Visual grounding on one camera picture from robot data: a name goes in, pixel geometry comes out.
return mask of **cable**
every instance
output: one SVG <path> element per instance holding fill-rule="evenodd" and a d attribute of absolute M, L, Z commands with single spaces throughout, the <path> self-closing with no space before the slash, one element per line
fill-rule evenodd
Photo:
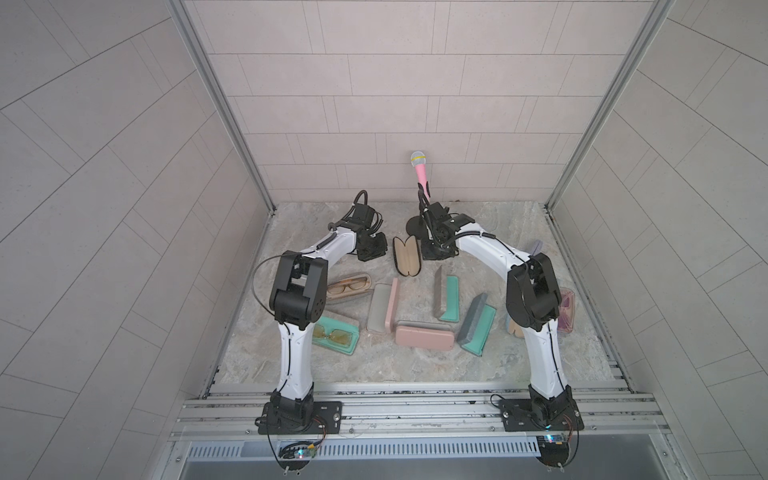
<path fill-rule="evenodd" d="M 259 300 L 258 295 L 256 295 L 256 286 L 253 284 L 253 281 L 256 279 L 256 272 L 259 271 L 259 268 L 261 268 L 262 265 L 264 265 L 266 262 L 268 262 L 270 260 L 274 260 L 276 258 L 281 258 L 281 257 L 290 257 L 291 255 L 296 255 L 296 253 L 293 253 L 293 252 L 292 253 L 281 253 L 280 255 L 273 255 L 273 256 L 271 256 L 269 258 L 265 258 L 264 260 L 261 260 L 261 263 L 256 265 L 256 268 L 253 269 L 253 273 L 251 273 L 251 276 L 250 276 L 250 292 L 253 294 L 253 298 L 256 299 L 256 301 L 259 303 L 259 305 L 261 305 L 261 308 L 263 308 L 270 315 L 274 315 L 275 312 L 273 312 L 272 310 L 268 309 L 266 307 L 266 305 L 261 303 L 261 300 Z"/>
<path fill-rule="evenodd" d="M 547 322 L 547 331 L 549 331 L 549 348 L 552 351 L 552 362 L 554 363 L 554 372 L 558 374 L 558 381 L 560 382 L 560 388 L 565 391 L 565 385 L 563 385 L 563 379 L 560 378 L 560 367 L 558 367 L 558 361 L 554 358 L 554 340 L 552 339 L 552 326 L 551 322 Z"/>

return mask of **gray wall tile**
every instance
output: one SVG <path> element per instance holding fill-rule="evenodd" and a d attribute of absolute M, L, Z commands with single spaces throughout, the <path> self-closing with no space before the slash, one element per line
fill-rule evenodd
<path fill-rule="evenodd" d="M 430 53 L 433 2 L 319 2 L 326 53 Z"/>
<path fill-rule="evenodd" d="M 762 261 L 763 259 L 755 253 L 755 250 L 744 247 L 716 266 L 713 266 L 710 271 L 697 278 L 697 280 L 699 280 L 701 287 L 709 293 Z"/>
<path fill-rule="evenodd" d="M 539 97 L 525 131 L 580 134 L 598 103 L 600 97 Z"/>
<path fill-rule="evenodd" d="M 261 238 L 267 217 L 266 205 L 263 202 L 259 202 L 253 216 L 250 218 L 248 229 L 245 231 L 245 235 L 243 235 L 243 241 L 240 242 L 240 246 L 237 248 L 237 254 L 232 262 L 230 272 L 227 274 L 227 279 L 234 285 L 245 284 L 246 275 L 250 272 L 253 257 L 256 255 L 256 247 Z"/>
<path fill-rule="evenodd" d="M 195 217 L 181 224 L 133 310 L 170 332 L 214 238 Z"/>
<path fill-rule="evenodd" d="M 134 44 L 136 51 L 139 52 L 141 60 L 144 61 L 147 69 L 152 74 L 152 78 L 154 78 L 154 80 L 157 82 L 157 86 L 160 87 L 163 93 L 167 93 L 172 85 L 168 81 L 168 77 L 165 76 L 163 68 L 160 67 L 160 64 L 154 57 L 152 50 L 149 48 L 149 45 L 147 45 L 147 41 L 144 39 L 144 36 L 136 35 L 131 39 L 131 43 Z"/>
<path fill-rule="evenodd" d="M 192 287 L 134 408 L 168 415 L 214 304 Z"/>
<path fill-rule="evenodd" d="M 768 326 L 762 321 L 762 298 L 768 285 L 768 265 L 758 263 L 710 292 L 710 297 L 763 368 L 768 368 Z"/>
<path fill-rule="evenodd" d="M 48 198 L 69 173 L 0 115 L 0 238 Z"/>
<path fill-rule="evenodd" d="M 79 65 L 90 58 L 48 0 L 26 0 L 26 2 L 75 64 Z"/>
<path fill-rule="evenodd" d="M 621 181 L 629 177 L 648 148 L 650 145 L 615 111 L 594 141 L 594 149 Z"/>
<path fill-rule="evenodd" d="M 570 182 L 563 192 L 563 204 L 573 218 L 579 234 L 584 233 L 600 214 L 578 182 Z"/>
<path fill-rule="evenodd" d="M 587 245 L 628 321 L 654 305 L 654 300 L 606 225 L 598 228 Z"/>
<path fill-rule="evenodd" d="M 203 138 L 203 142 L 208 147 L 210 154 L 213 155 L 216 165 L 221 165 L 233 146 L 232 140 L 230 140 L 229 134 L 224 129 L 224 124 L 221 122 L 218 112 L 208 118 L 203 126 L 200 127 L 200 136 Z"/>
<path fill-rule="evenodd" d="M 763 63 L 768 62 L 768 41 L 763 35 L 762 23 L 768 13 L 768 5 L 760 0 L 713 0 L 699 3 L 699 15 L 694 17 L 695 21 L 686 23 L 687 26 Z"/>
<path fill-rule="evenodd" d="M 211 53 L 312 53 L 299 2 L 192 3 Z"/>
<path fill-rule="evenodd" d="M 441 97 L 437 131 L 511 133 L 524 102 L 522 97 Z"/>
<path fill-rule="evenodd" d="M 132 432 L 147 433 L 149 435 L 160 435 L 166 418 L 162 415 L 145 412 L 143 410 L 131 409 L 128 418 L 123 424 L 123 430 Z"/>
<path fill-rule="evenodd" d="M 79 392 L 159 260 L 131 229 L 118 226 L 7 372 Z"/>
<path fill-rule="evenodd" d="M 699 455 L 710 475 L 759 475 L 746 451 L 705 453 Z"/>
<path fill-rule="evenodd" d="M 0 408 L 0 463 L 7 478 L 27 478 L 61 419 Z"/>
<path fill-rule="evenodd" d="M 77 393 L 0 375 L 0 406 L 64 418 Z"/>
<path fill-rule="evenodd" d="M 143 192 L 107 148 L 83 166 L 0 243 L 0 318 L 37 328 Z"/>
<path fill-rule="evenodd" d="M 351 95 L 346 55 L 238 55 L 251 95 Z"/>
<path fill-rule="evenodd" d="M 30 110 L 23 100 L 3 108 L 2 113 L 70 174 L 83 166 L 83 159 Z"/>
<path fill-rule="evenodd" d="M 565 237 L 568 242 L 568 247 L 571 249 L 571 253 L 573 253 L 577 268 L 584 268 L 587 266 L 587 263 L 592 260 L 592 254 L 587 248 L 587 243 L 584 242 L 584 238 L 581 237 L 581 232 L 578 231 L 576 223 L 574 223 L 573 218 L 571 218 L 571 214 L 565 206 L 565 203 L 560 202 L 554 208 L 554 218 L 561 228 L 563 237 Z"/>
<path fill-rule="evenodd" d="M 694 276 L 745 246 L 744 240 L 663 158 L 656 159 L 637 181 L 632 195 Z"/>
<path fill-rule="evenodd" d="M 715 363 L 699 368 L 699 376 L 704 381 L 704 385 L 712 386 L 717 383 L 727 382 L 737 379 L 760 370 L 760 364 L 749 352 L 738 353 L 734 356 L 719 360 Z"/>
<path fill-rule="evenodd" d="M 445 53 L 539 54 L 557 4 L 456 2 Z"/>
<path fill-rule="evenodd" d="M 152 0 L 51 0 L 51 4 L 91 57 L 168 18 L 165 5 Z"/>
<path fill-rule="evenodd" d="M 335 102 L 342 133 L 426 129 L 427 97 L 336 97 Z"/>
<path fill-rule="evenodd" d="M 238 97 L 237 105 L 252 134 L 328 133 L 321 97 Z"/>
<path fill-rule="evenodd" d="M 237 248 L 243 239 L 246 227 L 247 225 L 237 211 L 234 208 L 230 209 L 202 268 L 200 268 L 200 275 L 216 291 L 221 291 L 221 287 L 224 285 L 224 280 L 230 271 L 232 260 L 234 260 Z"/>
<path fill-rule="evenodd" d="M 718 404 L 667 323 L 661 321 L 646 329 L 637 335 L 637 341 L 696 452 L 723 452 L 732 449 L 734 444 L 739 445 L 729 422 L 720 413 Z"/>
<path fill-rule="evenodd" d="M 22 0 L 3 2 L 0 45 L 0 105 L 7 105 L 74 67 L 64 49 Z"/>
<path fill-rule="evenodd" d="M 184 80 L 194 71 L 192 58 L 170 18 L 146 30 L 141 36 L 147 41 L 152 55 L 157 59 L 171 85 Z"/>
<path fill-rule="evenodd" d="M 754 415 L 768 396 L 765 372 L 730 380 L 710 387 L 712 396 L 744 445 L 759 445 L 761 434 L 768 430 L 768 419 Z"/>
<path fill-rule="evenodd" d="M 600 167 L 586 191 L 622 250 L 650 225 L 648 215 L 607 164 Z"/>
<path fill-rule="evenodd" d="M 5 370 L 30 336 L 29 330 L 0 320 L 0 370 Z"/>
<path fill-rule="evenodd" d="M 109 142 L 145 187 L 205 122 L 187 82 L 174 87 Z"/>
<path fill-rule="evenodd" d="M 355 95 L 458 95 L 461 55 L 350 55 Z"/>
<path fill-rule="evenodd" d="M 574 2 L 555 53 L 623 55 L 649 5 L 647 2 Z"/>
<path fill-rule="evenodd" d="M 305 164 L 374 164 L 374 134 L 299 134 Z"/>
<path fill-rule="evenodd" d="M 123 219 L 123 223 L 145 242 L 149 243 L 149 246 L 154 248 L 154 251 L 158 252 L 160 255 L 162 255 L 165 252 L 165 249 L 168 248 L 168 242 L 165 241 L 163 236 L 160 235 L 157 230 L 152 228 L 145 219 L 141 218 L 141 215 L 137 214 L 136 210 L 131 209 L 131 211 L 128 212 L 128 215 Z"/>
<path fill-rule="evenodd" d="M 88 159 L 161 93 L 127 41 L 33 91 L 24 102 L 72 150 Z"/>
<path fill-rule="evenodd" d="M 470 134 L 387 134 L 387 163 L 410 163 L 411 154 L 414 151 L 422 151 L 430 164 L 463 164 L 469 147 L 469 136 Z M 482 163 L 493 162 L 484 159 Z"/>
<path fill-rule="evenodd" d="M 168 336 L 168 332 L 133 311 L 128 312 L 121 326 L 160 348 L 165 342 L 165 337 Z"/>
<path fill-rule="evenodd" d="M 697 111 L 763 161 L 768 160 L 768 140 L 756 123 L 768 121 L 757 105 L 768 100 L 763 85 L 768 65 L 740 56 L 715 85 Z"/>
<path fill-rule="evenodd" d="M 152 448 L 157 441 L 156 435 L 129 432 L 122 430 L 114 442 L 98 478 L 110 480 L 113 478 L 141 478 L 144 466 L 147 464 Z"/>
<path fill-rule="evenodd" d="M 257 234 L 261 233 L 259 229 L 254 228 Z M 249 246 L 255 249 L 250 241 L 256 236 L 249 237 Z M 198 395 L 203 392 L 205 382 L 210 378 L 216 367 L 218 360 L 217 352 L 223 342 L 224 331 L 232 320 L 241 288 L 234 286 L 229 280 L 224 282 L 221 287 L 221 294 L 216 301 L 213 312 L 210 314 L 200 342 L 197 344 L 194 355 L 181 383 L 181 389 L 192 395 Z"/>
<path fill-rule="evenodd" d="M 746 349 L 663 237 L 651 242 L 632 260 L 632 265 L 694 366 L 704 366 Z"/>
<path fill-rule="evenodd" d="M 557 134 L 483 134 L 475 162 L 544 164 L 557 141 Z"/>
<path fill-rule="evenodd" d="M 611 292 L 611 288 L 606 283 L 605 278 L 603 278 L 598 265 L 594 261 L 590 262 L 581 272 L 584 275 L 587 288 L 594 297 L 594 303 L 602 316 L 603 324 L 608 329 L 608 335 L 614 342 L 618 355 L 624 361 L 624 365 L 631 365 L 642 360 L 644 357 L 643 351 L 627 324 L 627 319 L 621 312 L 614 294 Z"/>
<path fill-rule="evenodd" d="M 157 176 L 134 210 L 167 242 L 184 222 L 213 172 L 192 141 L 188 141 Z"/>
<path fill-rule="evenodd" d="M 30 478 L 96 477 L 158 350 L 119 330 Z"/>
<path fill-rule="evenodd" d="M 710 127 L 696 112 L 639 72 L 621 95 L 616 112 L 673 166 Z"/>
<path fill-rule="evenodd" d="M 649 326 L 656 325 L 664 318 L 661 316 L 661 312 L 659 311 L 659 308 L 657 306 L 654 306 L 647 312 L 640 315 L 638 318 L 632 320 L 629 322 L 629 327 L 632 328 L 632 331 L 635 335 L 642 332 Z"/>
<path fill-rule="evenodd" d="M 768 166 L 716 128 L 710 129 L 678 165 L 680 175 L 763 258 Z"/>
<path fill-rule="evenodd" d="M 571 60 L 568 55 L 467 55 L 461 93 L 557 95 Z"/>
<path fill-rule="evenodd" d="M 724 49 L 711 38 L 667 20 L 639 69 L 684 101 Z"/>
<path fill-rule="evenodd" d="M 602 96 L 623 55 L 575 55 L 558 95 Z"/>
<path fill-rule="evenodd" d="M 217 226 L 221 227 L 224 223 L 240 189 L 247 181 L 250 181 L 250 177 L 245 165 L 237 152 L 232 150 L 198 200 Z"/>

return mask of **pink microphone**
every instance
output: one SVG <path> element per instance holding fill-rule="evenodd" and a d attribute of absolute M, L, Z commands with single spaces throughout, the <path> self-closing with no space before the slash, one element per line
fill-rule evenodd
<path fill-rule="evenodd" d="M 411 165 L 416 169 L 416 176 L 419 184 L 424 190 L 424 195 L 429 200 L 429 184 L 427 183 L 427 157 L 422 151 L 415 151 L 411 154 Z"/>

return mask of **black stand base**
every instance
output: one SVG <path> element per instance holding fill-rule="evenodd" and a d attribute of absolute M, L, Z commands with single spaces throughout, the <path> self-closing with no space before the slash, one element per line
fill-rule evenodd
<path fill-rule="evenodd" d="M 552 408 L 549 411 L 557 412 L 554 417 L 550 419 L 549 425 L 542 425 L 536 420 L 536 415 L 533 415 L 532 406 L 533 399 L 502 399 L 498 401 L 498 409 L 502 412 L 502 423 L 504 424 L 505 432 L 568 432 L 571 427 L 568 425 L 568 421 L 565 419 L 567 416 L 573 425 L 573 430 L 584 430 L 584 421 L 581 419 L 581 414 L 576 406 L 576 401 L 573 400 L 571 395 L 571 387 L 566 386 L 566 390 L 557 397 L 556 400 L 550 403 L 544 400 L 546 403 L 550 403 Z M 536 393 L 533 388 L 530 388 L 531 396 L 535 398 L 538 404 L 541 404 L 542 398 L 536 398 Z"/>
<path fill-rule="evenodd" d="M 289 429 L 280 423 L 273 414 L 272 405 L 267 403 L 261 412 L 261 418 L 265 419 L 259 424 L 259 435 L 322 435 L 323 428 L 318 422 L 310 421 L 310 424 L 302 429 Z M 339 433 L 341 428 L 341 402 L 314 402 L 311 419 L 320 417 L 326 424 L 326 434 Z"/>

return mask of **marble floor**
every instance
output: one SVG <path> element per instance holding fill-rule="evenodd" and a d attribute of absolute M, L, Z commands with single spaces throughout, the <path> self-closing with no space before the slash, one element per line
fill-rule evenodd
<path fill-rule="evenodd" d="M 328 274 L 329 283 L 352 273 L 368 273 L 374 283 L 391 283 L 398 276 L 392 259 L 392 238 L 407 237 L 406 221 L 416 214 L 416 202 L 375 203 L 384 217 L 380 231 L 387 237 L 389 251 L 384 257 L 361 263 L 357 257 L 342 258 Z M 326 235 L 329 222 L 338 220 L 350 203 L 281 204 L 272 219 L 260 260 L 301 250 Z M 514 247 L 524 249 L 533 240 L 544 242 L 542 251 L 552 260 L 561 286 L 575 291 L 571 274 L 565 266 L 558 245 L 546 223 L 543 206 L 535 202 L 451 202 L 451 212 L 465 213 L 486 230 Z M 439 322 L 432 316 L 434 272 L 442 264 L 449 275 L 459 278 L 460 313 L 464 318 L 476 295 L 488 293 L 488 305 L 497 309 L 493 327 L 482 357 L 455 345 L 450 352 L 397 346 L 394 335 L 365 330 L 371 296 L 327 306 L 327 310 L 360 321 L 360 339 L 351 356 L 314 346 L 312 370 L 320 382 L 456 382 L 505 381 L 527 384 L 530 379 L 528 354 L 523 339 L 505 330 L 505 282 L 479 260 L 467 253 L 442 262 L 423 263 L 421 273 L 400 279 L 397 320 Z M 256 292 L 266 303 L 272 288 L 277 260 L 265 263 L 255 279 Z M 454 331 L 460 322 L 450 324 Z M 577 298 L 574 331 L 560 335 L 563 368 L 568 380 L 612 379 L 601 341 Z M 239 318 L 232 329 L 217 383 L 277 383 L 280 376 L 280 335 L 277 323 L 256 303 L 252 295 L 244 300 Z"/>

